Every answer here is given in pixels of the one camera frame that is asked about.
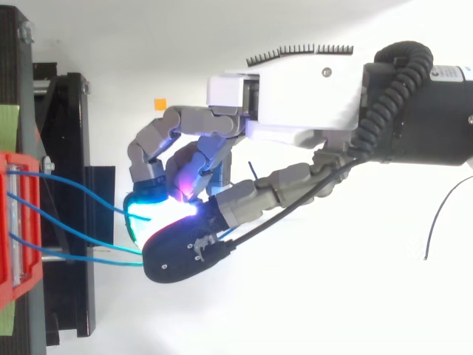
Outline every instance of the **red holder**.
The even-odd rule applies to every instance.
[[[38,161],[28,155],[0,152],[0,310],[9,302],[27,293],[43,277],[41,252],[22,246],[24,275],[20,285],[13,287],[8,234],[7,165],[18,166],[25,172],[39,171]],[[20,175],[19,181],[20,197],[39,208],[38,177]],[[19,237],[41,246],[40,216],[26,206],[21,206],[21,235]]]

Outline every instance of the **white background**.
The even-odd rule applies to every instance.
[[[117,206],[132,188],[126,147],[156,115],[153,99],[203,105],[206,78],[250,55],[309,41],[354,44],[370,61],[384,45],[414,39],[436,64],[472,63],[472,9],[461,0],[13,3],[36,24],[35,60],[92,83],[91,161],[117,167]],[[233,180],[251,177],[248,160],[266,175],[310,156],[245,141]],[[421,261],[438,204],[469,174],[359,167],[328,198],[178,284],[96,266],[97,330],[88,339],[63,332],[48,354],[472,354],[473,182],[446,204],[431,259]],[[120,216],[115,234],[130,244]]]

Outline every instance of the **blue light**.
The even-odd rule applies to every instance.
[[[130,227],[136,238],[136,245],[143,249],[146,241],[157,231],[169,224],[197,213],[197,207],[176,201],[170,197],[160,203],[132,203],[128,212],[151,218],[150,221],[130,218]]]

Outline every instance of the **blue wire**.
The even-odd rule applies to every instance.
[[[235,229],[237,229],[236,227],[235,228],[230,228],[229,230],[227,230],[225,233],[223,233],[221,236],[219,236],[219,239],[223,239],[225,238],[227,235],[229,235],[231,232],[233,232]]]
[[[111,261],[111,260],[106,260],[106,259],[98,259],[96,257],[81,257],[79,255],[71,255],[71,254],[63,254],[63,253],[58,253],[56,251],[48,250],[45,248],[42,248],[40,246],[35,246],[34,244],[28,243],[26,240],[22,240],[20,237],[14,235],[13,233],[10,233],[10,237],[14,240],[16,240],[18,243],[23,244],[24,246],[28,246],[32,249],[38,250],[41,253],[44,254],[50,254],[54,255],[55,257],[62,257],[63,259],[68,259],[68,260],[77,260],[77,261],[89,261],[89,262],[94,262],[94,263],[101,263],[101,264],[108,264],[108,265],[115,265],[115,266],[138,266],[141,267],[143,266],[143,263],[124,263],[120,261]]]
[[[131,214],[131,213],[128,213],[127,211],[124,211],[122,209],[118,209],[117,207],[115,207],[115,206],[111,205],[110,203],[106,202],[102,197],[98,196],[97,194],[95,194],[93,191],[89,190],[85,186],[82,186],[81,184],[76,183],[75,181],[66,179],[65,177],[43,174],[41,172],[15,172],[13,170],[7,171],[7,174],[8,175],[35,176],[35,177],[40,177],[40,178],[59,181],[61,183],[65,183],[66,185],[74,186],[74,187],[84,191],[90,197],[92,197],[93,199],[95,199],[96,201],[98,201],[99,203],[104,205],[106,208],[111,209],[112,211],[124,214],[127,217],[136,218],[138,220],[145,220],[145,221],[150,221],[151,220],[150,218],[137,216],[136,214]]]
[[[120,251],[126,251],[127,253],[131,253],[131,254],[136,254],[136,255],[141,255],[141,251],[138,251],[138,250],[134,250],[134,249],[130,249],[130,248],[124,248],[122,246],[114,246],[112,244],[108,244],[108,243],[105,243],[105,242],[102,242],[100,240],[96,240],[94,238],[91,238],[83,233],[80,233],[79,231],[76,231],[75,229],[72,229],[71,227],[69,226],[66,226],[64,223],[56,220],[53,216],[50,216],[49,214],[47,214],[45,211],[39,209],[38,207],[32,205],[31,203],[23,200],[22,198],[18,197],[18,196],[15,196],[14,194],[10,193],[10,192],[7,192],[7,196],[14,199],[14,200],[17,200],[19,203],[23,203],[25,206],[28,206],[30,207],[33,211],[36,211],[38,212],[41,216],[43,216],[44,218],[46,218],[47,220],[49,220],[50,222],[54,223],[55,225],[57,226],[60,226],[62,229],[65,229],[66,231],[68,231],[69,233],[71,234],[74,234],[76,236],[78,236],[79,238],[81,239],[84,239],[88,242],[91,242],[91,243],[94,243],[94,244],[97,244],[99,246],[105,246],[107,248],[111,248],[111,249],[115,249],[115,250],[120,250]]]

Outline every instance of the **robotic hand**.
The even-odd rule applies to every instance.
[[[172,197],[198,210],[147,235],[143,262],[151,280],[177,282],[212,267],[298,206],[328,196],[366,161],[461,165],[473,157],[473,73],[432,67],[422,44],[393,44],[365,65],[353,47],[312,44],[280,47],[247,64],[209,80],[208,107],[170,107],[129,145],[134,192],[126,209]],[[199,139],[164,169],[157,158],[181,134]],[[227,188],[231,148],[244,137],[323,148],[312,165]],[[204,189],[210,198],[202,203]],[[217,238],[277,206],[284,210],[244,236]],[[127,220],[133,238],[132,224]]]

